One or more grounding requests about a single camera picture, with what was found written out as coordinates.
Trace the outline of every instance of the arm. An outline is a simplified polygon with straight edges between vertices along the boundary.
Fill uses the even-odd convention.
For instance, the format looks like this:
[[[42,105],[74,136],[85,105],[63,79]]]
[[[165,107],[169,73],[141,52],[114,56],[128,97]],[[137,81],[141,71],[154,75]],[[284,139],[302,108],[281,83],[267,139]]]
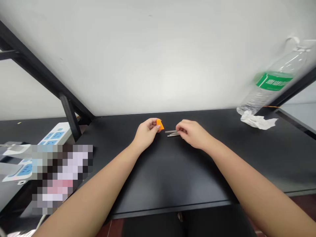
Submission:
[[[176,130],[213,158],[245,212],[267,236],[316,236],[316,223],[299,206],[197,122],[184,119]]]
[[[96,236],[139,155],[152,143],[159,128],[156,118],[140,124],[133,142],[67,199],[34,237]]]

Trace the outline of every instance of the pixelated area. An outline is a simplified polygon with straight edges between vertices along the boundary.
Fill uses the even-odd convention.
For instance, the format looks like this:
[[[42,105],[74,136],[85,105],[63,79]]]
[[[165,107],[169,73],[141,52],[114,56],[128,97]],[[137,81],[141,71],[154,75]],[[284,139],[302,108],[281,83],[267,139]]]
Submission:
[[[92,172],[92,145],[32,146],[32,213],[53,214]]]

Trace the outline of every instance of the crumpled tissue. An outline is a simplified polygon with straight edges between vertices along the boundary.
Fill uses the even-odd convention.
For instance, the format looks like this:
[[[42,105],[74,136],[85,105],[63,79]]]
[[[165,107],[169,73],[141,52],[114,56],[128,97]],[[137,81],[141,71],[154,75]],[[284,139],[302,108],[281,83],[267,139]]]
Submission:
[[[259,129],[267,130],[276,125],[277,118],[265,120],[263,116],[252,115],[251,111],[245,111],[240,119],[242,122]]]

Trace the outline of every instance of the plastic water bottle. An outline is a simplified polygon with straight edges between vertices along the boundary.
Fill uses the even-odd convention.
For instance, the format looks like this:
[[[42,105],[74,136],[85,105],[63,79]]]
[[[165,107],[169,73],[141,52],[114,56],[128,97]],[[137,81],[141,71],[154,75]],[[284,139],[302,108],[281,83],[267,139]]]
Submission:
[[[303,46],[299,45],[299,40],[295,39],[297,46],[293,51],[275,62],[265,71],[256,83],[256,87],[246,96],[243,102],[237,107],[237,112],[241,115],[249,110],[252,114],[257,113],[275,93],[286,86],[296,75],[298,70],[304,65],[307,53],[316,43],[316,40],[304,40]]]

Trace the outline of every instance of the hand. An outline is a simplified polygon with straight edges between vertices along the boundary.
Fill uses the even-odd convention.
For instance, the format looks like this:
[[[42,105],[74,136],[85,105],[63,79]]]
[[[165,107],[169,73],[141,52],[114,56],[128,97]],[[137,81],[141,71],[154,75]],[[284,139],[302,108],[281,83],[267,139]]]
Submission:
[[[156,120],[158,118],[149,118],[145,122],[138,126],[135,138],[132,142],[134,146],[141,149],[143,152],[147,147],[150,146],[159,130],[160,125],[157,126]]]
[[[175,129],[180,136],[194,148],[205,150],[214,139],[201,125],[195,121],[184,119]]]

